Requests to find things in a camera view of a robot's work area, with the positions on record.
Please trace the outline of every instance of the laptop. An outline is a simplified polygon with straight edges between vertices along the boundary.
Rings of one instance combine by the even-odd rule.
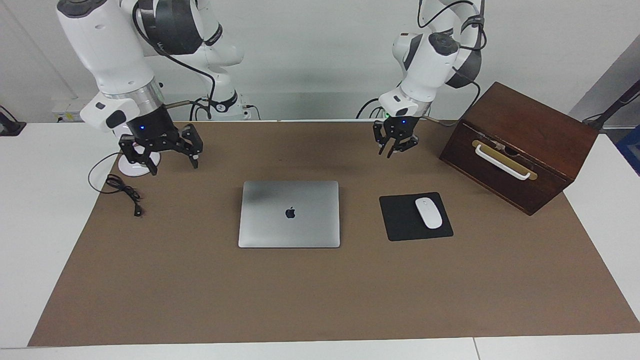
[[[238,246],[339,247],[338,182],[245,182]]]

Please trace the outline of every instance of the table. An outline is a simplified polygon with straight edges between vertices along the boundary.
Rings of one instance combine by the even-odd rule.
[[[30,124],[23,135],[4,140],[0,141],[0,168],[12,171],[0,174],[0,229],[4,235],[0,242],[0,347],[20,348],[28,342],[97,198],[87,187],[85,174],[117,148],[112,135],[85,124]],[[100,167],[96,178],[104,178],[110,166]],[[640,199],[640,178],[603,135],[565,194],[638,316],[640,244],[635,240],[640,224],[634,217],[640,213],[640,204],[631,199]],[[4,349],[0,359],[136,359],[157,357],[154,354],[176,359],[386,359],[398,355],[407,359],[635,359],[640,354],[640,334]]]

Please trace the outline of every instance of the apple logo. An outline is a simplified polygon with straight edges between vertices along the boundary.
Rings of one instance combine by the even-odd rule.
[[[287,218],[294,218],[296,217],[296,210],[291,206],[291,209],[285,211],[285,215],[287,215]]]

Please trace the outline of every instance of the wooden box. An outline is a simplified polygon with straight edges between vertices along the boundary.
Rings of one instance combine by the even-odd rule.
[[[464,114],[440,159],[533,215],[575,180],[597,136],[494,83]]]

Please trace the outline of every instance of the blue object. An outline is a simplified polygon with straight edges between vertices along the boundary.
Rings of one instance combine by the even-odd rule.
[[[640,175],[640,126],[618,141],[616,147],[636,173]]]

